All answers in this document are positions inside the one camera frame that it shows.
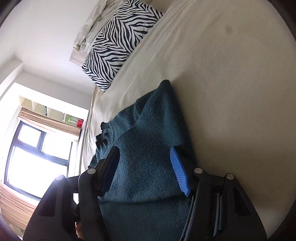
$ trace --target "silver screw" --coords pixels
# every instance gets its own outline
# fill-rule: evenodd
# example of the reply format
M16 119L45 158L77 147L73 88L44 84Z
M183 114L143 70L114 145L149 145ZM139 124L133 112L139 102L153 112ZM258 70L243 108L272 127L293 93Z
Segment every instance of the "silver screw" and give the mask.
M56 179L57 179L58 181L60 181L60 180L63 180L64 177L65 177L64 175L58 175Z
M196 174L202 174L202 169L201 169L201 168L195 168L195 169L194 169L194 172L195 172Z
M226 177L227 177L227 179L229 179L229 180L233 180L233 179L234 179L234 175L232 175L231 173L228 173L228 174L226 175Z
M96 169L94 169L94 168L91 168L91 169L87 170L88 174L94 174L95 172L96 172Z

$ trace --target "window pane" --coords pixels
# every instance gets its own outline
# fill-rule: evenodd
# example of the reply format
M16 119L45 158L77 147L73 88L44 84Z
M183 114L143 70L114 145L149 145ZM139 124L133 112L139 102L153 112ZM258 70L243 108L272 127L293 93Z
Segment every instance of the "window pane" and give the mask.
M24 143L29 144L30 146L37 147L41 131L38 131L29 126L23 125L18 139Z
M47 133L43 143L43 152L65 160L69 159L71 141L64 139L61 135Z
M58 175L67 175L67 167L14 148L9 162L8 182L32 195L42 198Z

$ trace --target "window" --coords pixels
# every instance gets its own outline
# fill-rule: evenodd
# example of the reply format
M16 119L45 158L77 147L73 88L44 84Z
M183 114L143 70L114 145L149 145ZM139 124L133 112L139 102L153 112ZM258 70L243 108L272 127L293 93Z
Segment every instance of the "window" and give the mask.
M68 176L73 142L20 122L5 168L4 184L40 200L58 175Z

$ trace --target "zebra print pillow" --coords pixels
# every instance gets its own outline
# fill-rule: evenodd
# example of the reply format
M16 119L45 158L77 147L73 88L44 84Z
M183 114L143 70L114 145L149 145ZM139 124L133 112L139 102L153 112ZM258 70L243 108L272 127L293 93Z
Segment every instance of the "zebra print pillow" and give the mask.
M162 16L162 12L140 0L127 0L96 36L82 70L106 91L123 63Z

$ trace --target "beige curtain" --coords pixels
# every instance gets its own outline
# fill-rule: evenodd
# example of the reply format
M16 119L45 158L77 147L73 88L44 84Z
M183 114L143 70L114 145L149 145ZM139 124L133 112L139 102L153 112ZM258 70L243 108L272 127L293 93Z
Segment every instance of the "beige curtain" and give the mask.
M0 205L3 218L23 230L26 229L36 209L34 204L20 198L19 194L2 183L0 183Z
M22 108L18 116L25 123L33 125L34 127L37 127L45 132L53 131L59 134L67 133L74 139L78 140L79 138L81 130L80 128L58 122L26 108Z

